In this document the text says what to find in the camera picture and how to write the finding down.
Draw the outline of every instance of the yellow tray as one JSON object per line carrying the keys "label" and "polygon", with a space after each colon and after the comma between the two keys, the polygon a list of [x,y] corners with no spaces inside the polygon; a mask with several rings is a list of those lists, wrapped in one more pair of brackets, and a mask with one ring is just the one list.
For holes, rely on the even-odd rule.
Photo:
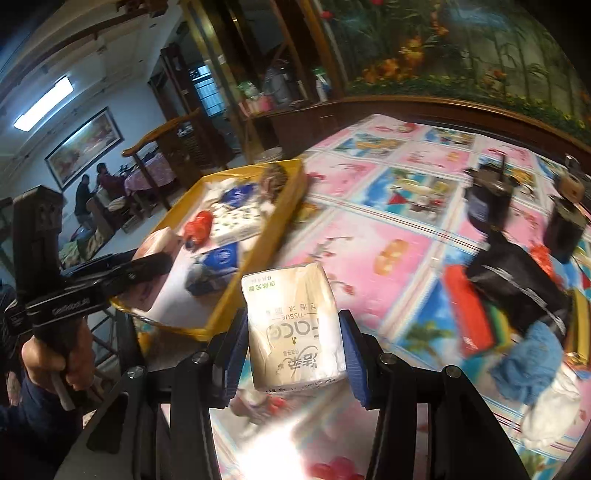
{"label": "yellow tray", "polygon": [[[242,296],[241,289],[242,277],[246,274],[267,268],[277,250],[285,227],[291,220],[297,205],[306,192],[306,174],[302,161],[300,159],[282,160],[277,163],[285,168],[289,176],[287,184],[279,195],[275,203],[275,210],[266,222],[254,248],[247,254],[240,270],[234,275],[234,278],[222,294],[212,314],[209,316],[205,327],[180,328],[157,322],[150,322],[151,324],[157,325],[159,328],[165,330],[189,335],[200,341],[207,341],[213,335],[227,331],[234,315],[236,315],[236,311],[244,306],[244,297]],[[153,232],[167,226],[173,230],[178,229],[182,221],[187,217],[187,214],[191,213],[190,209],[195,208],[197,202],[203,197],[203,185],[205,183],[222,181],[228,178],[256,181],[266,166],[267,164],[265,163],[248,165],[246,167],[213,173],[201,178],[170,209],[162,221],[154,228]],[[138,316],[125,307],[117,298],[112,299],[111,303],[125,313]]]}

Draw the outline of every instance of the wall mural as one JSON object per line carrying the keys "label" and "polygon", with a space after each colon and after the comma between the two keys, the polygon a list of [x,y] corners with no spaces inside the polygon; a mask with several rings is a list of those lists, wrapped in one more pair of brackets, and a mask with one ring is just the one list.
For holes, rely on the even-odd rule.
{"label": "wall mural", "polygon": [[550,33],[513,0],[318,0],[351,95],[494,105],[591,145],[591,99]]}

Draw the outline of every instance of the thermos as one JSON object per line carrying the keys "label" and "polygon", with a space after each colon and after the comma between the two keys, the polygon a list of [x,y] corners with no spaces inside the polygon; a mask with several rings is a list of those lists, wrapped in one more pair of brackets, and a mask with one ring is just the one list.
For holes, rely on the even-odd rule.
{"label": "thermos", "polygon": [[466,170],[472,177],[472,186],[466,189],[468,219],[483,233],[502,231],[509,216],[509,205],[517,181],[505,175],[506,156],[501,166],[484,164],[480,169]]}
{"label": "thermos", "polygon": [[577,207],[585,195],[584,185],[577,177],[571,173],[562,175],[557,190],[562,197],[551,196],[554,209],[544,232],[544,245],[550,255],[565,264],[570,261],[589,220]]}

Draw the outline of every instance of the window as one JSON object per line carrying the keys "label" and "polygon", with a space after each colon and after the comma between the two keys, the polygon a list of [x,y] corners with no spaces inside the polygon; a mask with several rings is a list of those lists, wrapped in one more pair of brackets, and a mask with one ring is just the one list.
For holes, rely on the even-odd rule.
{"label": "window", "polygon": [[189,69],[189,75],[207,114],[213,116],[216,113],[223,112],[226,107],[223,104],[222,96],[217,91],[217,86],[213,81],[209,67],[203,65],[202,67],[198,67],[197,70]]}

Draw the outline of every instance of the hand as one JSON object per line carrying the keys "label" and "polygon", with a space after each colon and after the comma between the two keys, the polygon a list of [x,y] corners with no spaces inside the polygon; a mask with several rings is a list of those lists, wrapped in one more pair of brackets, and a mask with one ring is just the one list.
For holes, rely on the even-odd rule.
{"label": "hand", "polygon": [[[22,346],[21,355],[31,382],[55,393],[51,372],[66,369],[66,360],[34,336]],[[92,334],[84,318],[78,328],[76,346],[68,356],[66,382],[74,390],[85,390],[92,385],[94,376],[95,353],[92,350]]]}

